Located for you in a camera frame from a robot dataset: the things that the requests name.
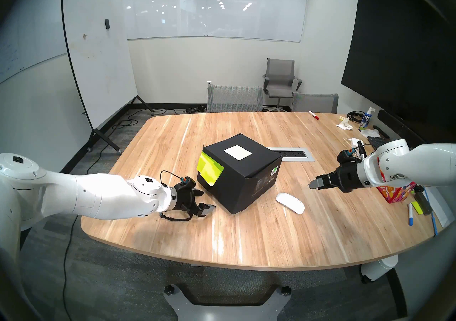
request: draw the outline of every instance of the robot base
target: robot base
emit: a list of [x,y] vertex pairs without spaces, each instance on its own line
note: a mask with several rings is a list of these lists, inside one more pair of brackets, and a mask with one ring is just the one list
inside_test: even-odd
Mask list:
[[277,315],[291,298],[291,289],[277,288],[263,305],[255,306],[194,305],[174,284],[165,287],[163,296],[179,321],[263,321],[277,320]]

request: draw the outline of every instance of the tv screen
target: tv screen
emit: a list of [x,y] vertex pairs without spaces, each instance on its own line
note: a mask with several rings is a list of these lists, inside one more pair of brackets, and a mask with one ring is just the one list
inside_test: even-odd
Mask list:
[[358,0],[341,83],[426,143],[456,143],[455,47],[455,31],[425,0]]

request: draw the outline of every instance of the red marker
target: red marker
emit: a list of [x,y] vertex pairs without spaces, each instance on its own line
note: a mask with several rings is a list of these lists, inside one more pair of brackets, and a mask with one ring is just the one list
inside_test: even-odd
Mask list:
[[318,116],[316,114],[314,114],[312,111],[309,111],[309,114],[311,114],[313,117],[315,117],[316,119],[318,119]]

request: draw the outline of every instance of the yellow-green sticky note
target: yellow-green sticky note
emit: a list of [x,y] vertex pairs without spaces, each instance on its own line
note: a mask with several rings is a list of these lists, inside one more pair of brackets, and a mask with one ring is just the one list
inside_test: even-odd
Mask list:
[[218,162],[216,162],[206,153],[201,152],[196,170],[199,171],[203,179],[206,180],[210,186],[214,186],[223,169],[224,167],[221,166]]
[[423,210],[421,209],[417,201],[412,202],[412,206],[415,207],[415,210],[418,214],[423,214]]

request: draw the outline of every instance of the mesh chair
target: mesh chair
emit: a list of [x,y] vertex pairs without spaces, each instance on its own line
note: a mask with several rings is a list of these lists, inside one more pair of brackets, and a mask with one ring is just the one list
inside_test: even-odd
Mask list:
[[208,112],[263,111],[260,86],[220,86],[209,84]]
[[293,112],[325,112],[337,113],[338,94],[303,94],[293,92]]
[[263,91],[269,98],[277,97],[277,106],[268,107],[270,111],[284,111],[279,108],[280,99],[283,97],[293,98],[291,86],[293,80],[298,80],[298,91],[301,86],[302,80],[295,77],[295,60],[273,60],[268,58],[268,65],[266,67],[266,74],[263,76],[265,82],[263,84]]

